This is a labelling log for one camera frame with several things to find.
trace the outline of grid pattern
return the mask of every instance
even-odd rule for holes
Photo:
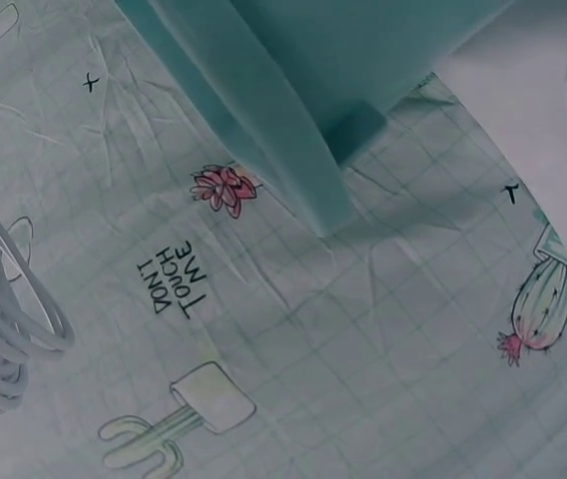
[[[567,467],[567,327],[520,368],[495,347],[534,261],[537,206],[524,187],[510,204],[514,173],[436,79],[345,172],[357,218],[319,240],[263,188],[237,221],[192,202],[191,173],[230,159],[111,4],[17,5],[20,35],[0,43],[0,219],[32,219],[32,267],[78,344],[34,363],[22,408],[0,418],[0,478],[142,477],[152,461],[103,464],[115,443],[99,427],[158,422],[178,408],[169,384],[211,360],[258,412],[180,438],[177,477]],[[136,264],[186,240],[207,300],[190,321],[155,315]]]

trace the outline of potted cactus drawing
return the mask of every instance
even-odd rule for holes
[[[519,365],[521,349],[547,351],[567,323],[567,251],[551,225],[539,238],[539,259],[512,304],[512,333],[499,333],[498,349],[509,365]]]
[[[104,456],[106,467],[127,469],[160,454],[162,464],[144,478],[169,479],[184,467],[184,456],[177,444],[180,438],[200,427],[223,434],[257,410],[215,362],[189,372],[171,384],[171,391],[180,407],[157,424],[137,416],[122,416],[100,428],[99,437],[105,441],[126,437],[123,444]]]

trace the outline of fabric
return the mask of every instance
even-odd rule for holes
[[[13,5],[0,220],[78,339],[29,363],[0,479],[567,477],[567,251],[436,78],[320,240],[114,5]]]

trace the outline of pink cactus flower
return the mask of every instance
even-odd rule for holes
[[[191,188],[194,200],[211,202],[211,208],[218,212],[222,206],[232,218],[242,213],[242,201],[257,197],[257,189],[250,178],[238,175],[232,167],[205,166],[194,173],[196,185]]]

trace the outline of teal fabric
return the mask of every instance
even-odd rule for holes
[[[378,130],[353,112],[387,111],[508,3],[117,0],[229,152],[322,237],[351,216],[339,167]]]

